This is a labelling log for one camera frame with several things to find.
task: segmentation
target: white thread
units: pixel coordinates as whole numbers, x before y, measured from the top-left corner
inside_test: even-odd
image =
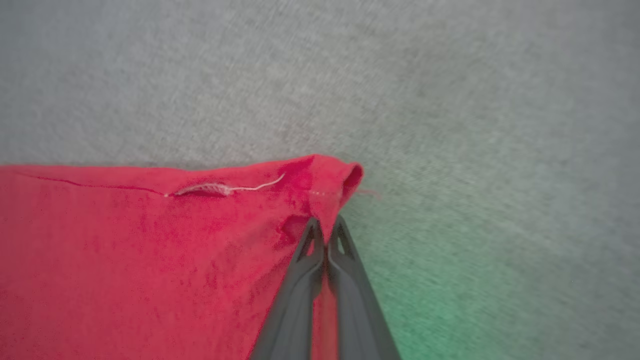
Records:
[[[277,184],[277,182],[279,182],[280,180],[282,180],[282,178],[284,177],[286,173],[282,174],[278,179],[270,182],[270,183],[266,183],[266,184],[262,184],[262,185],[258,185],[255,188],[248,188],[248,187],[244,187],[244,186],[238,186],[235,188],[231,188],[225,184],[219,184],[219,183],[206,183],[206,184],[198,184],[198,185],[194,185],[194,186],[189,186],[188,188],[184,188],[181,190],[178,190],[177,192],[173,193],[174,196],[179,196],[179,195],[183,195],[185,193],[189,193],[189,192],[215,192],[215,193],[220,193],[224,196],[229,196],[231,195],[234,191],[236,190],[248,190],[248,191],[255,191],[255,190],[260,190],[261,188],[265,187],[265,186],[270,186],[270,185],[274,185]]]

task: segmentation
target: red fabric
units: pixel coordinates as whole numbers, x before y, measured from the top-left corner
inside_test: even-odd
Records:
[[[327,237],[362,175],[320,155],[199,172],[0,167],[1,357],[248,358],[306,221]],[[335,355],[332,334],[316,327],[316,358]]]

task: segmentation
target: crumpled fabric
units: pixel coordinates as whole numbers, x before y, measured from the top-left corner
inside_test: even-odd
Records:
[[[247,359],[307,220],[326,241],[362,176],[322,155],[195,172],[0,167],[0,355]],[[325,281],[315,359],[335,358],[331,296]]]

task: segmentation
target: red cloth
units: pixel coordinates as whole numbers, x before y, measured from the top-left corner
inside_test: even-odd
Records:
[[[320,155],[198,172],[0,167],[1,357],[248,358],[306,221],[328,237],[362,175]],[[321,341],[315,357],[333,356]]]

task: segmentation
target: floor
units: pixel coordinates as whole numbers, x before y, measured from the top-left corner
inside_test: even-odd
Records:
[[[640,3],[0,0],[0,163],[363,164],[404,359],[640,354]]]

